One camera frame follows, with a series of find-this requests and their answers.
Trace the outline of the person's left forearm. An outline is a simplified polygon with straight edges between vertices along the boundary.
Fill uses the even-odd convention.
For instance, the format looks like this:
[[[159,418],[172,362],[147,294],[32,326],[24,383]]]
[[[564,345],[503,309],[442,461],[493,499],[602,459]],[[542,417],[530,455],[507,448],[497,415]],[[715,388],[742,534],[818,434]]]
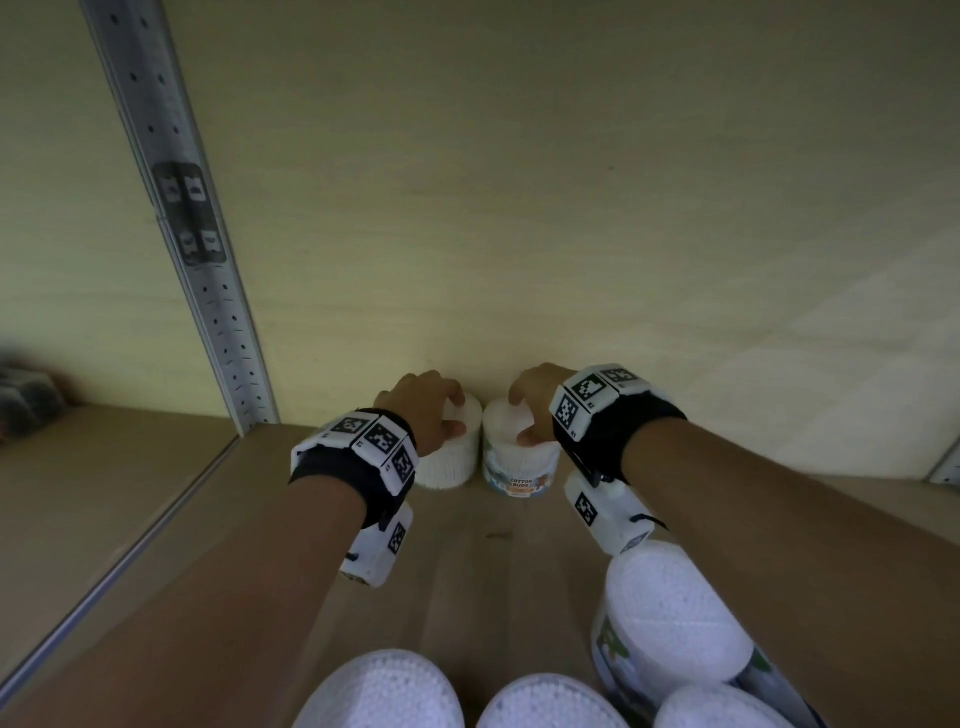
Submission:
[[[0,728],[264,725],[365,518],[343,481],[294,482]]]

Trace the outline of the cotton bud tub green label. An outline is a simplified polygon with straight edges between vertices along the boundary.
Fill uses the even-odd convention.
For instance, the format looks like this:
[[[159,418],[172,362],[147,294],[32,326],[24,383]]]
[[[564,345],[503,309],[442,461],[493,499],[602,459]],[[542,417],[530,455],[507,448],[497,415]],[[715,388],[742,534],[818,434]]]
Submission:
[[[609,562],[590,648],[606,698],[639,726],[687,685],[732,682],[755,649],[687,553],[662,540]]]

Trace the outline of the dark blurred packet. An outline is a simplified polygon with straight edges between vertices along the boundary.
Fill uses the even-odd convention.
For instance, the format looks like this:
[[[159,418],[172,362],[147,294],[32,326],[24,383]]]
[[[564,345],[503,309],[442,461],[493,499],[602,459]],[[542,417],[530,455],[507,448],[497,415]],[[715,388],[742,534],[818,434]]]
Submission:
[[[0,359],[0,445],[35,434],[68,411],[68,400],[50,373]]]

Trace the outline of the person's left hand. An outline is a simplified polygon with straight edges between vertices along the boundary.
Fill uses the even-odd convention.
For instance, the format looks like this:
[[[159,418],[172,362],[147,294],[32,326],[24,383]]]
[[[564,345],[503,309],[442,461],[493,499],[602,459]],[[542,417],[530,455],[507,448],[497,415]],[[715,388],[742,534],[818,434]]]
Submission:
[[[461,383],[442,376],[438,370],[407,373],[390,391],[382,391],[373,406],[401,418],[410,426],[419,457],[436,453],[443,444],[432,443],[432,427],[443,420],[446,401],[456,407],[465,403]]]

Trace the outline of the plain white cotton bud tub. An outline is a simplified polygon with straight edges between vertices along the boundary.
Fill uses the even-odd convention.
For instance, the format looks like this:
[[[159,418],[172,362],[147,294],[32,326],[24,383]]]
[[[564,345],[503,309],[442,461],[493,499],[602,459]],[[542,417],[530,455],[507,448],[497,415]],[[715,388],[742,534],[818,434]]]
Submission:
[[[464,393],[463,406],[447,400],[442,418],[464,424],[465,431],[419,461],[414,484],[421,488],[450,490],[460,487],[474,477],[478,466],[483,421],[483,407],[479,400],[470,393]]]

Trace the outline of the perforated metal shelf upright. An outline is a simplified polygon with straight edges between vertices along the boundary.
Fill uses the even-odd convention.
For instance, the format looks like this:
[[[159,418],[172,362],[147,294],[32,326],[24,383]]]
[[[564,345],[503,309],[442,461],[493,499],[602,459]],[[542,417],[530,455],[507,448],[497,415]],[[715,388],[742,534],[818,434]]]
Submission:
[[[240,437],[281,420],[162,0],[79,0]]]
[[[960,436],[930,470],[925,482],[960,490]]]

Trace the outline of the metal shelf edge strip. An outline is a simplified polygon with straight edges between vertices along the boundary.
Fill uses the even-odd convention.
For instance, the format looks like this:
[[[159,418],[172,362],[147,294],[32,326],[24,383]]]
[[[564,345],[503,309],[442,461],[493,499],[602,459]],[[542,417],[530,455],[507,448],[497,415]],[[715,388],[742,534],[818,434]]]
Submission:
[[[121,548],[118,558],[103,573],[95,579],[92,586],[82,598],[67,611],[66,615],[54,628],[42,638],[36,647],[18,662],[6,677],[0,681],[0,715],[11,704],[17,694],[32,680],[44,663],[57,651],[65,639],[87,617],[90,611],[114,587],[114,584],[123,577],[129,568],[156,540],[162,531],[167,528],[205,486],[218,468],[237,449],[242,437],[235,436],[213,458],[213,460],[186,486],[158,516],[149,523],[149,526],[129,546]]]

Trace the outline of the person's right hand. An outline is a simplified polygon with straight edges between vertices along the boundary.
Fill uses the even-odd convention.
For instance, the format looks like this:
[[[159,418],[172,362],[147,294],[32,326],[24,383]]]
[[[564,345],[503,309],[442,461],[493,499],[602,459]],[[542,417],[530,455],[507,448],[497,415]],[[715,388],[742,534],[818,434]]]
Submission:
[[[534,422],[554,424],[550,411],[552,401],[558,389],[576,374],[578,370],[548,362],[523,370],[510,385],[508,402],[512,407],[526,405]]]

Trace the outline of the person's right forearm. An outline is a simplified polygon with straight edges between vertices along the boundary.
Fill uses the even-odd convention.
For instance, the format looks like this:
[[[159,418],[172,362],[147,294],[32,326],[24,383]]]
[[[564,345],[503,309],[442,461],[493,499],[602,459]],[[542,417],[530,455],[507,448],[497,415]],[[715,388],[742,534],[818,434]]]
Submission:
[[[620,467],[829,728],[960,728],[960,545],[684,419]]]

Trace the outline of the dark label sticker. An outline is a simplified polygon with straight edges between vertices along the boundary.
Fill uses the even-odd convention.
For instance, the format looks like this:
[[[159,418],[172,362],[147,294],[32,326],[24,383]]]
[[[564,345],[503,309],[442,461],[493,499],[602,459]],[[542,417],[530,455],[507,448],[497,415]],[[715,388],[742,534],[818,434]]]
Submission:
[[[202,167],[165,161],[153,165],[152,175],[184,262],[189,266],[225,263],[225,243]]]

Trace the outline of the cotton bud tub orange label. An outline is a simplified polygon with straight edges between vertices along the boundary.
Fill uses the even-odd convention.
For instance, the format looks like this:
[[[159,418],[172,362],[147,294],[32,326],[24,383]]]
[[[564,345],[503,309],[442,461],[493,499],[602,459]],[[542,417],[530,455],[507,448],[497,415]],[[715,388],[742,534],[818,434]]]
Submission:
[[[518,437],[534,425],[527,404],[494,399],[482,419],[482,474],[493,489],[515,499],[529,499],[551,486],[561,457],[557,442],[523,445]]]

